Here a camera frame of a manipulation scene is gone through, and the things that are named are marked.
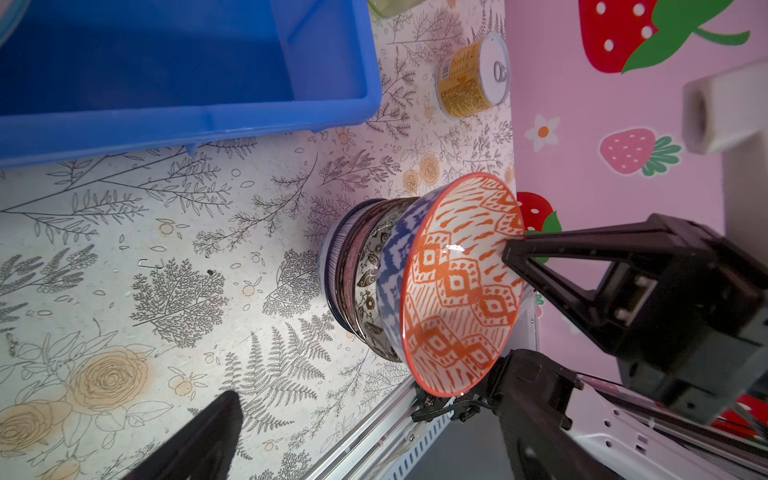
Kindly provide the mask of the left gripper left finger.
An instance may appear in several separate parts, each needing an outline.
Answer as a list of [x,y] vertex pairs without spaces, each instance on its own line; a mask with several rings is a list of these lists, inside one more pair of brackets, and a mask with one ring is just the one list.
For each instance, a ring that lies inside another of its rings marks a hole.
[[160,448],[124,476],[125,480],[225,480],[243,425],[237,392],[227,390]]

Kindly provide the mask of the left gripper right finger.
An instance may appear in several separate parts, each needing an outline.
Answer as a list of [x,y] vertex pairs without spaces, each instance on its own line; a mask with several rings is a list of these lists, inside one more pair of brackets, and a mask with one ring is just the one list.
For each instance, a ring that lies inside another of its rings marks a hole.
[[488,374],[488,400],[499,418],[515,479],[618,479],[570,437],[566,410],[584,383],[533,350],[513,350]]

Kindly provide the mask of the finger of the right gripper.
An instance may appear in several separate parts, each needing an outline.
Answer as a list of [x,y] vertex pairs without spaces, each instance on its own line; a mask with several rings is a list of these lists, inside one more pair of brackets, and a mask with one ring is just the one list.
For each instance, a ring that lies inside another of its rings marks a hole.
[[636,356],[631,322],[617,316],[620,310],[630,312],[630,295],[624,285],[613,278],[613,266],[594,289],[586,289],[539,263],[510,263],[509,268],[541,293],[601,351],[623,360]]
[[708,226],[678,217],[652,214],[643,222],[599,228],[539,233],[509,239],[504,264],[527,282],[539,258],[566,258],[625,264],[649,278],[658,278],[674,259],[709,258],[720,234]]

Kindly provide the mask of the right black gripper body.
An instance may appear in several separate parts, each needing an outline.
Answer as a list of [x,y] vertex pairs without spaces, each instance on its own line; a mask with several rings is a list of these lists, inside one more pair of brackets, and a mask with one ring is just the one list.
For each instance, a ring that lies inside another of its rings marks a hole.
[[599,345],[631,390],[699,422],[767,397],[767,267],[702,227],[616,234]]

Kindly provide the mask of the red patterned bowl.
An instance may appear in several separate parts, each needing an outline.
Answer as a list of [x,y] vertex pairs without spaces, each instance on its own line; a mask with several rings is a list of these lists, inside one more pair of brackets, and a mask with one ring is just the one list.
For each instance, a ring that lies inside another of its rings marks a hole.
[[464,394],[500,357],[524,288],[502,254],[523,236],[514,194],[488,173],[416,199],[395,222],[380,256],[377,309],[397,356],[427,393]]

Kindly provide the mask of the black white leaf bowl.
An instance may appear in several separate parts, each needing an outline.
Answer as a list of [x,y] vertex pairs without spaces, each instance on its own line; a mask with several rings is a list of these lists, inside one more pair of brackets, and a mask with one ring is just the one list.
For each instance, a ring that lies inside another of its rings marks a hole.
[[396,363],[401,360],[392,347],[380,319],[376,282],[383,249],[392,229],[415,201],[416,197],[382,201],[365,217],[354,276],[355,320],[362,337],[375,354]]

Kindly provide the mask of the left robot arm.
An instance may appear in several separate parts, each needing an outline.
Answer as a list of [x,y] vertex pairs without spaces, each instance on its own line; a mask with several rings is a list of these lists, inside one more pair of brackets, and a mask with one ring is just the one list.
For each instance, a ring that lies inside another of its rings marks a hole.
[[380,439],[349,440],[311,472],[345,468],[360,479],[413,461],[439,418],[464,421],[482,410],[499,419],[517,479],[763,479],[764,448],[686,423],[617,396],[541,353],[501,358],[470,392],[454,399],[418,391],[414,406]]

